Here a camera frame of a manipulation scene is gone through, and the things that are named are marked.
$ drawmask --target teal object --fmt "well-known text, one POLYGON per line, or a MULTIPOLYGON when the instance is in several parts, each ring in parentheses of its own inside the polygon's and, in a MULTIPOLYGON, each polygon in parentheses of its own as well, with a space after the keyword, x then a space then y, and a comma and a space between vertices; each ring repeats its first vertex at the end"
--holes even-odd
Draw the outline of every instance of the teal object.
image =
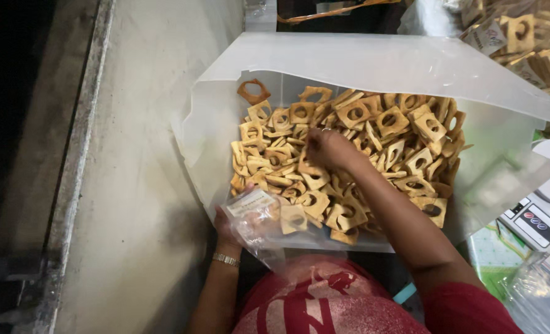
POLYGON ((409 299, 409 297, 413 296, 415 291, 417 291, 417 289, 415 288, 415 285, 413 283, 407 284, 407 286, 405 286, 393 297, 393 300, 397 304, 403 304, 406 300, 409 299))

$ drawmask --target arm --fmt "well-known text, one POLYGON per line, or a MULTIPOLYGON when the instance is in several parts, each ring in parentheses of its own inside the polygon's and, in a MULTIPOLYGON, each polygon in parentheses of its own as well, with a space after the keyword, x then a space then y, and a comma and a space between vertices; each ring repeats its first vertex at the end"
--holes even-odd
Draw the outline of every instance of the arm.
MULTIPOLYGON (((236 242, 227 226, 221 208, 216 208, 215 226, 217 247, 215 252, 240 260, 242 247, 236 242)), ((189 334, 230 333, 234 327, 238 268, 213 260, 197 308, 188 323, 189 334)))
POLYGON ((344 136, 312 129, 309 157, 329 168, 348 172, 355 180, 377 223, 422 293, 446 282, 485 289, 473 269, 446 236, 409 198, 397 191, 344 136))

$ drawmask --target floor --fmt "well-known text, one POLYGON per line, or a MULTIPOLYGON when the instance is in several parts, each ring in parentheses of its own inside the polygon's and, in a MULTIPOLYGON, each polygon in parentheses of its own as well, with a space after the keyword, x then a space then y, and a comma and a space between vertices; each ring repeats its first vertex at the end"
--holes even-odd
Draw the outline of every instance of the floor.
POLYGON ((210 222, 170 122, 243 0, 116 2, 56 333, 181 332, 210 222))

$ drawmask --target right hand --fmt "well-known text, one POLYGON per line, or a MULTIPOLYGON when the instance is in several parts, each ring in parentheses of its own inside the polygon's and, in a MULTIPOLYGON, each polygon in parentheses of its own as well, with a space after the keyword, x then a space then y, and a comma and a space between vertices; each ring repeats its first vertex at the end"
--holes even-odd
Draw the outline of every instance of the right hand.
POLYGON ((307 145, 308 158, 331 169, 347 171, 356 160, 367 159, 343 135, 333 130, 311 129, 307 145))

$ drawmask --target clear plastic packaging bag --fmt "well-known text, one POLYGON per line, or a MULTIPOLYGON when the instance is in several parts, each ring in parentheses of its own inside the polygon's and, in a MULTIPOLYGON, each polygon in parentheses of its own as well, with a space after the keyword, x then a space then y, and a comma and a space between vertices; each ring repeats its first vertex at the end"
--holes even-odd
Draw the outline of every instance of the clear plastic packaging bag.
POLYGON ((525 334, 550 333, 550 255, 536 253, 512 276, 502 280, 504 306, 525 334))
MULTIPOLYGON (((238 242, 279 275, 284 275, 286 270, 284 245, 293 247, 295 243, 302 248, 331 249, 330 244, 334 244, 325 231, 328 228, 310 223, 300 205, 292 205, 286 198, 260 188, 239 194, 221 208, 238 242)), ((294 255, 300 254, 305 253, 294 252, 294 255)), ((346 257, 345 252, 334 255, 346 257)))

